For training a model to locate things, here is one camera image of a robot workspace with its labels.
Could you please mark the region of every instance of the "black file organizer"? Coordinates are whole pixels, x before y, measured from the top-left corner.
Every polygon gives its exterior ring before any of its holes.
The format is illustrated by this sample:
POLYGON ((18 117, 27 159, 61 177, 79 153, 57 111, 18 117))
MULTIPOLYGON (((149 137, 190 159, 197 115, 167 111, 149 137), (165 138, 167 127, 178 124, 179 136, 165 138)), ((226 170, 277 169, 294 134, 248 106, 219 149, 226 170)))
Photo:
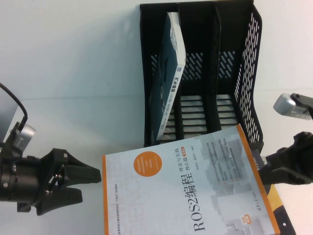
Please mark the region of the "black file organizer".
POLYGON ((187 61, 169 119, 173 140, 240 123, 251 149, 263 147, 253 105, 262 21, 250 0, 142 4, 140 36, 145 88, 145 146, 151 145, 149 97, 167 12, 179 12, 187 61), (198 95, 203 111, 186 117, 181 98, 198 95), (186 120, 205 131, 188 132, 186 120))

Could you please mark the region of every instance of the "book cover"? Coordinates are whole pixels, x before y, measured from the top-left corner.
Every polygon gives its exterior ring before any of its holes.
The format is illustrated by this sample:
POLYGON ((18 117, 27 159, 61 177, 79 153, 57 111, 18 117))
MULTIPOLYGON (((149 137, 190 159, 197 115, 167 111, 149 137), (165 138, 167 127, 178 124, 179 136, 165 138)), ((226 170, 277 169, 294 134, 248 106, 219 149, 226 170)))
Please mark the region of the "book cover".
POLYGON ((149 99, 152 144, 163 136, 185 63, 186 50, 179 15, 177 12, 168 12, 149 99))
POLYGON ((103 156, 105 235, 279 234, 241 126, 103 156))

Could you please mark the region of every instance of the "black cable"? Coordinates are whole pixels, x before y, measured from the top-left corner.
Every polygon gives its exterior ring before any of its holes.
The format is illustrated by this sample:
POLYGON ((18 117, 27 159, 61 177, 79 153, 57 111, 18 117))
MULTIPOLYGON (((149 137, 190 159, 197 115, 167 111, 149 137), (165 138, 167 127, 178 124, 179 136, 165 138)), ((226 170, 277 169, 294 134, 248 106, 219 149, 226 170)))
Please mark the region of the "black cable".
POLYGON ((27 111, 24 108, 24 106, 22 105, 22 103, 20 102, 20 100, 5 85, 0 83, 0 88, 2 88, 5 92, 7 92, 8 95, 11 96, 12 99, 14 99, 14 101, 18 104, 18 106, 21 108, 21 110, 24 113, 24 117, 21 120, 20 125, 18 126, 18 130, 21 131, 24 128, 25 123, 26 123, 26 121, 28 119, 27 111))

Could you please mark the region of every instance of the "mesh side panel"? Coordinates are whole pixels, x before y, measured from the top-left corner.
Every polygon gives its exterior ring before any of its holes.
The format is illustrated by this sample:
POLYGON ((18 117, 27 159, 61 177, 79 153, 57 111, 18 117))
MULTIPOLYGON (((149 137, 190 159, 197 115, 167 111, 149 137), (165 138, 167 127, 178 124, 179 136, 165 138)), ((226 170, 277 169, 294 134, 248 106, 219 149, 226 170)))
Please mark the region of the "mesh side panel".
POLYGON ((151 69, 152 69, 152 77, 154 77, 156 70, 157 70, 157 55, 151 56, 151 69))
POLYGON ((200 80, 202 73, 203 53, 186 54, 186 65, 181 79, 183 81, 200 80))
POLYGON ((248 25, 248 35, 245 41, 243 62, 240 65, 238 80, 235 87, 235 99, 239 101, 239 108, 242 113, 243 124, 246 128, 246 135, 249 142, 261 141, 254 115, 251 113, 253 107, 253 86, 256 76, 257 53, 259 50, 261 28, 251 14, 251 21, 248 25))
POLYGON ((219 79, 233 77, 235 54, 234 51, 220 53, 219 79))

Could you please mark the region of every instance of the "orange circle label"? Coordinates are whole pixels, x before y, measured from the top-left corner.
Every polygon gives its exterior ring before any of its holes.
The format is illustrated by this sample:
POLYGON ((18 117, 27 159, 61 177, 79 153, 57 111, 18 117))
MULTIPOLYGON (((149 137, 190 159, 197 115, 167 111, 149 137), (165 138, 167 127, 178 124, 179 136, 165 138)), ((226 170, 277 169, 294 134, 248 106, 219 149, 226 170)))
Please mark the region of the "orange circle label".
POLYGON ((155 152, 147 151, 140 153, 134 161, 135 171, 145 177, 158 174, 162 168, 162 159, 155 152))

